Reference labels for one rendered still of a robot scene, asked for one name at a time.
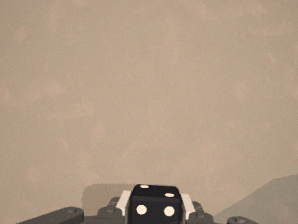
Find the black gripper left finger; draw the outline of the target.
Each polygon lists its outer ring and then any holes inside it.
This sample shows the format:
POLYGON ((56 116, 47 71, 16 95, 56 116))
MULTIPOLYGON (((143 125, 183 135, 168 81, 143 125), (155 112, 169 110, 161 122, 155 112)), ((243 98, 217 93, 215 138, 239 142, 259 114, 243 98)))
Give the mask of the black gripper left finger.
POLYGON ((124 190, 121 197, 112 198, 108 207, 100 208, 95 216, 84 216, 83 209, 71 206, 16 224, 129 224, 131 194, 124 190))

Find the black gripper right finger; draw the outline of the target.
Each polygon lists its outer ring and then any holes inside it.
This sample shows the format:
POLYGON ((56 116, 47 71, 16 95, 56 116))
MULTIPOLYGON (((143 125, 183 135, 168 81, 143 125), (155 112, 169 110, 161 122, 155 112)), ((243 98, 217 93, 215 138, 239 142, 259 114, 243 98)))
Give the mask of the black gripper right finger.
MULTIPOLYGON (((220 224, 214 222, 211 214, 204 212, 200 203, 191 201, 189 194, 180 194, 180 196, 182 199, 180 224, 220 224)), ((242 216, 234 216, 227 219, 227 224, 259 223, 242 216)))

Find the black die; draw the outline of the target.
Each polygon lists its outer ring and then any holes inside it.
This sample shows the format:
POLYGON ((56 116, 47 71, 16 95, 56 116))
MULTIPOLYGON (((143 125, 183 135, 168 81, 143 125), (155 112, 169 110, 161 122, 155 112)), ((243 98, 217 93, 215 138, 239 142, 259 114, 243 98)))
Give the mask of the black die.
POLYGON ((182 199, 176 186, 134 186, 129 224, 180 224, 182 199))

